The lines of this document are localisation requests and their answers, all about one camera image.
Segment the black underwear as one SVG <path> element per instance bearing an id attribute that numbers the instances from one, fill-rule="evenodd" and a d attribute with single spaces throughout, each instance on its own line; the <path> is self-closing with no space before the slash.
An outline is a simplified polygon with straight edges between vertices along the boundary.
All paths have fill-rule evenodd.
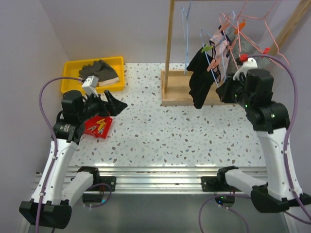
<path id="1" fill-rule="evenodd" d="M 202 108 L 208 92 L 214 83 L 211 71 L 207 71 L 208 62 L 206 55 L 201 50 L 199 49 L 197 51 L 187 66 L 187 71 L 192 71 L 189 81 L 189 94 L 192 97 L 193 105 L 196 109 Z"/>

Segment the blue wire hanger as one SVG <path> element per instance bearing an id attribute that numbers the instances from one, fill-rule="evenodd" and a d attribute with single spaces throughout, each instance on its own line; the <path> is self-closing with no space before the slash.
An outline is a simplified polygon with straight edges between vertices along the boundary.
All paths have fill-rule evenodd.
<path id="1" fill-rule="evenodd" d="M 210 40 L 210 38 L 212 36 L 213 35 L 208 33 L 204 28 L 201 29 L 201 31 L 200 31 L 200 38 L 201 38 L 201 42 L 202 42 L 202 47 L 204 45 L 209 45 L 209 40 Z M 208 65 L 209 65 L 210 62 L 211 62 L 211 50 L 209 50 L 208 52 L 204 52 L 204 54 L 206 55 L 206 59 L 207 59 Z M 218 83 L 217 80 L 216 80 L 216 73 L 213 70 L 211 70 L 211 73 L 213 75 L 216 87 L 219 87 L 220 82 Z"/>
<path id="2" fill-rule="evenodd" d="M 192 0 L 189 0 L 189 5 L 187 10 L 184 6 L 181 7 L 181 18 L 183 25 L 183 37 L 185 41 L 185 62 L 184 62 L 184 74 L 187 72 L 188 59 L 189 59 L 189 17 L 191 9 Z"/>

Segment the yellow clothespin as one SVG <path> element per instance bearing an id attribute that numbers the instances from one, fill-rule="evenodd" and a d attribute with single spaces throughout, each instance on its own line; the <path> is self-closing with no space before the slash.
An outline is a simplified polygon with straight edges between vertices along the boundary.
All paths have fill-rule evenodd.
<path id="1" fill-rule="evenodd" d="M 96 122 L 96 124 L 98 124 L 98 130 L 100 131 L 106 126 L 105 118 L 100 119 L 99 121 Z"/>

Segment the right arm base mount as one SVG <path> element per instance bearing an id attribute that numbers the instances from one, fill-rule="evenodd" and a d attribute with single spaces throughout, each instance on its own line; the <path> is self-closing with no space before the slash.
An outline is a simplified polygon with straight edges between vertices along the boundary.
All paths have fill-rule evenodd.
<path id="1" fill-rule="evenodd" d="M 225 184 L 220 184 L 215 176 L 202 176 L 201 188 L 203 192 L 229 192 L 232 188 Z"/>

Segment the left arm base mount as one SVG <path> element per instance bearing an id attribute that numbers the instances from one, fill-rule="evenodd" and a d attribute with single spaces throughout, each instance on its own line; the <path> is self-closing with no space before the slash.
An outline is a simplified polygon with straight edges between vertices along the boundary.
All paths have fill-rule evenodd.
<path id="1" fill-rule="evenodd" d="M 95 184 L 100 184 L 100 183 L 104 183 L 108 186 L 110 186 L 111 191 L 114 192 L 115 191 L 115 186 L 116 186 L 116 177 L 115 176 L 99 176 L 95 179 L 94 181 L 94 185 Z M 97 187 L 92 188 L 92 190 L 94 191 L 100 191 L 100 192 L 109 192 L 109 188 L 106 187 L 105 185 L 99 185 Z"/>

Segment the grey brown underwear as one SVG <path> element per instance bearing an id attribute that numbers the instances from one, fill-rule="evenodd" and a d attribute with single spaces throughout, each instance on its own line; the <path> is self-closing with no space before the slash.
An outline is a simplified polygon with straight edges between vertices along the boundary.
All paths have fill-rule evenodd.
<path id="1" fill-rule="evenodd" d="M 84 65 L 79 70 L 80 78 L 85 80 L 89 76 L 97 77 L 99 86 L 114 85 L 120 81 L 116 71 L 103 60 L 94 61 L 92 65 Z"/>

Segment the green clothespin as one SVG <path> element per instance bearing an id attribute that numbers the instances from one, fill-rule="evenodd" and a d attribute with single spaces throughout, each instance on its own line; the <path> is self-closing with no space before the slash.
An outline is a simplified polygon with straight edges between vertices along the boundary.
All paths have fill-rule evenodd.
<path id="1" fill-rule="evenodd" d="M 211 49 L 213 49 L 212 45 L 204 45 L 201 49 L 201 53 L 208 52 Z"/>

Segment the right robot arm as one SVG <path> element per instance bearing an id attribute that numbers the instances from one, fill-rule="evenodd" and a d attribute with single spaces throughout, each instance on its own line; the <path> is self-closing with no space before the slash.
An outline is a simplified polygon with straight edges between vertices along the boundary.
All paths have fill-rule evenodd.
<path id="1" fill-rule="evenodd" d="M 273 83 L 269 71 L 253 68 L 238 78 L 229 75 L 216 89 L 221 102 L 236 103 L 245 109 L 259 138 L 268 175 L 265 182 L 236 166 L 228 166 L 218 170 L 216 184 L 221 190 L 235 187 L 249 195 L 260 213 L 280 213 L 311 202 L 310 195 L 302 191 L 296 178 L 292 178 L 293 185 L 288 181 L 284 154 L 287 154 L 289 171 L 294 174 L 290 146 L 284 142 L 290 118 L 283 104 L 272 101 Z"/>

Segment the pink clothespin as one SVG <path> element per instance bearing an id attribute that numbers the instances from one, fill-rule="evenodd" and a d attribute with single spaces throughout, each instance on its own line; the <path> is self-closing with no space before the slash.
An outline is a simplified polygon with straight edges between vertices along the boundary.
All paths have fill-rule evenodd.
<path id="1" fill-rule="evenodd" d="M 218 64 L 220 63 L 221 60 L 215 60 L 213 59 L 209 66 L 207 67 L 207 71 L 210 72 L 211 70 L 213 70 L 214 68 L 216 68 L 218 66 Z"/>

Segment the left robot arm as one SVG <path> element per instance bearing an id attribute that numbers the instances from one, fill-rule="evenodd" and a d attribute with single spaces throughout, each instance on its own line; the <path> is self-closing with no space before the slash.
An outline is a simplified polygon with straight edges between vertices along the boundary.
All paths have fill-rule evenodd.
<path id="1" fill-rule="evenodd" d="M 80 91 L 72 90 L 63 95 L 62 111 L 52 128 L 49 157 L 40 182 L 29 201 L 19 207 L 23 217 L 36 228 L 64 229 L 68 225 L 72 209 L 83 193 L 101 186 L 99 170 L 91 166 L 81 167 L 75 178 L 63 186 L 69 163 L 85 131 L 85 122 L 96 116 L 115 117 L 127 104 L 105 91 L 106 100 L 91 94 L 85 98 Z"/>

